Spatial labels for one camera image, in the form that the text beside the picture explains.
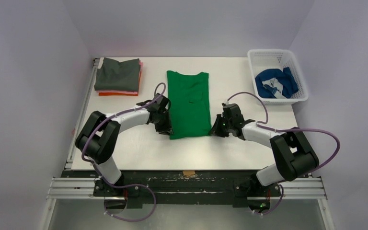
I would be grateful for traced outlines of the green t shirt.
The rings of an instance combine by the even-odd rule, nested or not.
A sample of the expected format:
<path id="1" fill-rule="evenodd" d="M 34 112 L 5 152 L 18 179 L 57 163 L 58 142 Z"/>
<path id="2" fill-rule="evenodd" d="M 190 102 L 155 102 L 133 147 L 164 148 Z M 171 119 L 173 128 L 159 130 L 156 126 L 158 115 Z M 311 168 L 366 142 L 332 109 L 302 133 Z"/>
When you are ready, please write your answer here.
<path id="1" fill-rule="evenodd" d="M 211 130 L 209 74 L 184 75 L 167 71 L 171 140 L 207 136 Z"/>

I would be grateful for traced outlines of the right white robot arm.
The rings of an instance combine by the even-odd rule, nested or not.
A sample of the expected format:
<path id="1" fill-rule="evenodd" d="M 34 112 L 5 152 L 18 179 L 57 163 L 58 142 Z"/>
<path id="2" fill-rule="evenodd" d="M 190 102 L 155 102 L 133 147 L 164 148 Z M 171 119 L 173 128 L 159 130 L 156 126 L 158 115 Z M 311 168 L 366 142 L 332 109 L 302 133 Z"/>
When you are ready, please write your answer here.
<path id="1" fill-rule="evenodd" d="M 296 128 L 276 132 L 258 126 L 255 120 L 245 120 L 237 104 L 224 104 L 208 133 L 210 136 L 233 135 L 272 150 L 275 162 L 251 176 L 250 189 L 256 195 L 280 181 L 293 181 L 319 166 L 319 159 L 303 132 Z"/>

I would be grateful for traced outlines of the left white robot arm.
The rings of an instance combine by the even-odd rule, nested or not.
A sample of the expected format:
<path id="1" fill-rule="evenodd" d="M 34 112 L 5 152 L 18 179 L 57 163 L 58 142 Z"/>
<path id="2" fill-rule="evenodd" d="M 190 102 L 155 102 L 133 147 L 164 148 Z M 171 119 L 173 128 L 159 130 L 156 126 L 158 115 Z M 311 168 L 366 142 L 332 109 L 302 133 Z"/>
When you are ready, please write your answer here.
<path id="1" fill-rule="evenodd" d="M 118 136 L 128 129 L 148 124 L 153 124 L 158 134 L 172 135 L 170 107 L 171 101 L 157 93 L 152 100 L 137 103 L 125 111 L 91 113 L 76 138 L 75 146 L 81 151 L 82 160 L 92 164 L 106 182 L 105 190 L 110 195 L 120 195 L 125 187 L 123 174 L 112 158 Z"/>

